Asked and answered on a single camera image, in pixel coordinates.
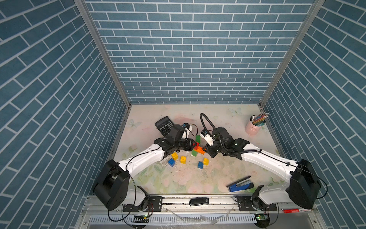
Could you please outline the orange long lego brick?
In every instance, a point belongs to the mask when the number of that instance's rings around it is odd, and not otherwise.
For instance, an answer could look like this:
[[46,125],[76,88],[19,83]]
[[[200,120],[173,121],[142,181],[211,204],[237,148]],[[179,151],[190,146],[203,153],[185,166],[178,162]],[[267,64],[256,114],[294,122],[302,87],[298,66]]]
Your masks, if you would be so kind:
[[195,149],[195,151],[197,151],[198,153],[200,153],[200,154],[202,154],[202,155],[204,155],[204,154],[205,154],[205,151],[203,150],[203,148],[202,148],[202,147],[197,147],[197,148]]

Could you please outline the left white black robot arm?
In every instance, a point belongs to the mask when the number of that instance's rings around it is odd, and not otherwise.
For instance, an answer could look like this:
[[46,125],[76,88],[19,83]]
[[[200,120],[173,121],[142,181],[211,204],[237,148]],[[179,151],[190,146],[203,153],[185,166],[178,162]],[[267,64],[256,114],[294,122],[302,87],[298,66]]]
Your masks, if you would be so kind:
[[150,195],[136,185],[130,189],[130,181],[150,165],[177,150],[193,150],[197,143],[189,138],[191,130],[190,124],[174,124],[166,136],[154,140],[141,153],[119,162],[113,159],[107,161],[92,186],[92,192],[108,211],[115,210],[120,205],[132,205],[137,211],[145,210],[150,205]]

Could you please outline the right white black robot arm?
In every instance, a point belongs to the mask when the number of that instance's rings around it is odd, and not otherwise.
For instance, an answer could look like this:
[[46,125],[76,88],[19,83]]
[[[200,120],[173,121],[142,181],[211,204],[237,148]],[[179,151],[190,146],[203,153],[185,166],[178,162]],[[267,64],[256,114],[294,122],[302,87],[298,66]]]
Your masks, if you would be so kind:
[[284,181],[280,185],[258,186],[251,196],[255,209],[264,210],[275,203],[290,202],[303,209],[313,208],[322,184],[309,161],[286,159],[271,154],[245,139],[233,139],[223,127],[215,129],[212,133],[204,129],[200,136],[206,141],[203,150],[210,157],[214,158],[218,153],[235,157],[258,165]]

